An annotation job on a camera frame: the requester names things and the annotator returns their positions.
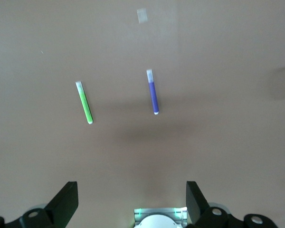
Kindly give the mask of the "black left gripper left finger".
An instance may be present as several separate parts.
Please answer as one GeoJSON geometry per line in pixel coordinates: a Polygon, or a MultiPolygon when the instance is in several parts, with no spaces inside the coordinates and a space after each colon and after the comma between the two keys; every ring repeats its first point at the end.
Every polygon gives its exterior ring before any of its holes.
{"type": "Polygon", "coordinates": [[[69,181],[43,209],[31,209],[9,223],[0,217],[0,228],[65,228],[77,208],[77,182],[69,181]]]}

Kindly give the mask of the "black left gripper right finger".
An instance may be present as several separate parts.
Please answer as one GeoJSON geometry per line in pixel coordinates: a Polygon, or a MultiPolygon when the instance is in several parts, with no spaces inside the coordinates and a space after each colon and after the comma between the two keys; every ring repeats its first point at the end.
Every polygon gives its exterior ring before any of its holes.
{"type": "Polygon", "coordinates": [[[191,219],[189,228],[276,228],[268,217],[260,214],[247,214],[243,220],[231,213],[210,206],[195,181],[186,182],[186,207],[191,219]]]}

